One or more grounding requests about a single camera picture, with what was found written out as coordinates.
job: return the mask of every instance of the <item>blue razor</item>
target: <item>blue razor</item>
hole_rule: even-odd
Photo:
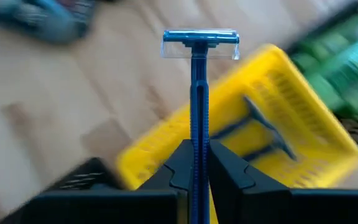
[[[162,39],[163,57],[191,58],[190,132],[194,147],[193,186],[190,222],[209,223],[207,174],[208,82],[207,58],[239,59],[239,35],[231,29],[166,30]]]

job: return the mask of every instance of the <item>yellow basket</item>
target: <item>yellow basket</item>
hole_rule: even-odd
[[[289,187],[331,187],[358,166],[358,146],[292,65],[286,54],[268,45],[215,85],[209,95],[209,133],[245,117],[248,96],[279,130],[298,160],[275,150],[252,165]],[[190,106],[161,122],[117,158],[117,169],[137,189],[190,138]],[[222,143],[239,156],[258,151],[272,134],[251,121]],[[211,223],[217,223],[213,205]]]

